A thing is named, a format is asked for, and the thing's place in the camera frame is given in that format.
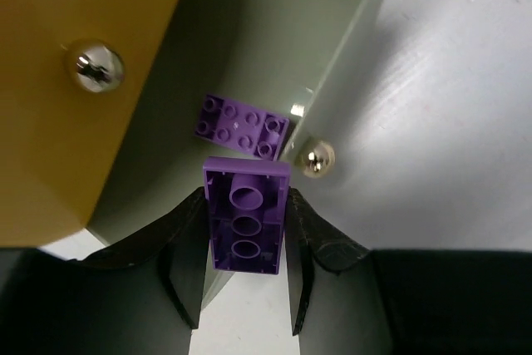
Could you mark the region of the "purple lego brick studs up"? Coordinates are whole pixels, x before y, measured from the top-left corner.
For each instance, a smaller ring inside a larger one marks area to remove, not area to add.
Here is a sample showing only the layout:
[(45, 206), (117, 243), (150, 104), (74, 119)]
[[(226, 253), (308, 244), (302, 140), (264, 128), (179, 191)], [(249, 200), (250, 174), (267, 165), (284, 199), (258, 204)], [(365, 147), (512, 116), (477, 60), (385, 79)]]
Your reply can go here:
[(289, 119), (225, 97), (203, 100), (195, 135), (261, 160), (277, 160)]

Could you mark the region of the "yellow drawer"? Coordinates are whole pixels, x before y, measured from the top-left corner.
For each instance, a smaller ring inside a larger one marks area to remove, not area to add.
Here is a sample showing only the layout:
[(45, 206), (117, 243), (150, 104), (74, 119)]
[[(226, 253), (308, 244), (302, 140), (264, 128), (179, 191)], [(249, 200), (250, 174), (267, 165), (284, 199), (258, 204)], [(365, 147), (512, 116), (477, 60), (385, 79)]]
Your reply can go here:
[(87, 226), (178, 0), (1, 0), (1, 244)]

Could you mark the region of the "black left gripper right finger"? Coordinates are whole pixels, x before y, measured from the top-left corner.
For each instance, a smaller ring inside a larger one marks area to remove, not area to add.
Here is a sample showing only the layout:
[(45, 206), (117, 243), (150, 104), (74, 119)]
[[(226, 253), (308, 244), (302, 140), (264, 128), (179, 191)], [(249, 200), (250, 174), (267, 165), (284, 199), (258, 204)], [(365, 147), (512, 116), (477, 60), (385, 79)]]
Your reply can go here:
[(370, 250), (298, 190), (285, 222), (292, 334), (303, 354), (528, 354), (531, 255)]

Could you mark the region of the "purple lego brick underside up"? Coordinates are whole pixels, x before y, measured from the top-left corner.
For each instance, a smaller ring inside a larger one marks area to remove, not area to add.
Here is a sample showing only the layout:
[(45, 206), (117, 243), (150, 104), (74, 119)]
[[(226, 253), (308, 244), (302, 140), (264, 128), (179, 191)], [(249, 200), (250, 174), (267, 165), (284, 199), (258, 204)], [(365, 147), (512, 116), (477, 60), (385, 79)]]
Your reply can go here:
[(277, 274), (291, 167), (211, 156), (203, 164), (213, 267)]

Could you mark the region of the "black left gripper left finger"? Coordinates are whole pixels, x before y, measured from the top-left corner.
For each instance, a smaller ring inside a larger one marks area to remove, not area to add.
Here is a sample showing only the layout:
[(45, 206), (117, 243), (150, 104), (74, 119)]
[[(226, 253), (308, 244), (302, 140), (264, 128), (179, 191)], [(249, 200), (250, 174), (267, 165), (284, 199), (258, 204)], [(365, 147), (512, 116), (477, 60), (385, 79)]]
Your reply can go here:
[(82, 260), (1, 251), (4, 354), (186, 354), (209, 245), (202, 188)]

